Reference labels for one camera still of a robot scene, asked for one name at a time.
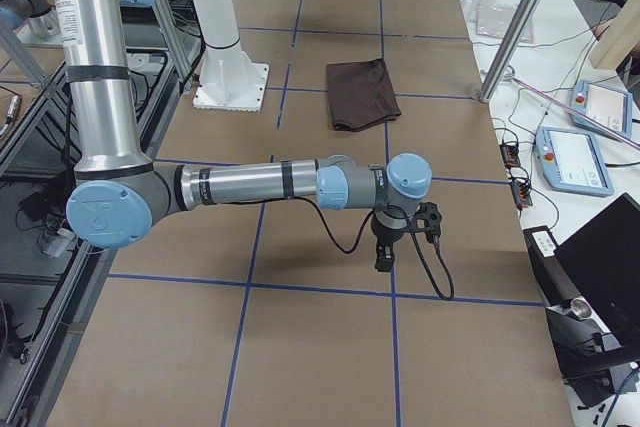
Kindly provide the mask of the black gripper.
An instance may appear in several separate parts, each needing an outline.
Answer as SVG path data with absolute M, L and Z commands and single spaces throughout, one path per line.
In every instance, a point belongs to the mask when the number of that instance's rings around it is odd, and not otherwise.
M 375 213 L 371 220 L 371 230 L 376 237 L 375 269 L 391 272 L 395 264 L 393 246 L 407 232 L 407 223 L 401 221 L 389 227 L 380 220 L 381 216 L 381 212 Z

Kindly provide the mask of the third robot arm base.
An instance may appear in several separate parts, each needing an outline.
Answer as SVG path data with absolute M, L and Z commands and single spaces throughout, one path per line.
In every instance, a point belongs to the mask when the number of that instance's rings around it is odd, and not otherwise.
M 1 0 L 1 24 L 11 31 L 27 26 L 28 39 L 61 45 L 58 17 L 49 0 Z

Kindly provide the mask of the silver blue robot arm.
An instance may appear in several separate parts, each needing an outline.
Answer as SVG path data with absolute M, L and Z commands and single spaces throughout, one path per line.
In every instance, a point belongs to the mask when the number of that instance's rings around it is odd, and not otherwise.
M 303 200 L 317 212 L 363 209 L 376 238 L 378 271 L 394 265 L 404 235 L 440 237 L 425 197 L 429 164 L 404 153 L 384 166 L 346 156 L 230 167 L 156 166 L 143 152 L 120 11 L 121 0 L 54 0 L 81 144 L 66 217 L 82 240 L 119 249 L 160 220 L 200 205 Z

